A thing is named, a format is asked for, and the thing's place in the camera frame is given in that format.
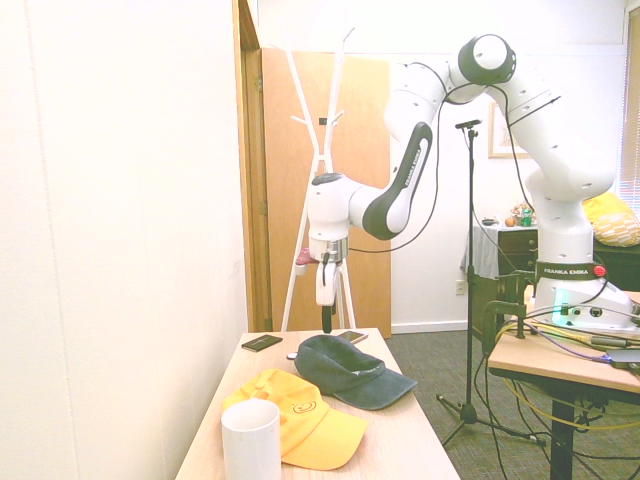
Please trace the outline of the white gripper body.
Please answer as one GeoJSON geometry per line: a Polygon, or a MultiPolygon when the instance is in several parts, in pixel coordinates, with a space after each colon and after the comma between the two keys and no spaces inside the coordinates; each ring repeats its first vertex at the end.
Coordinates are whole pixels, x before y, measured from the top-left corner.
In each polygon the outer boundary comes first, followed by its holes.
{"type": "Polygon", "coordinates": [[[340,288],[341,264],[335,262],[319,263],[316,270],[316,303],[319,306],[332,306],[340,288]]]}

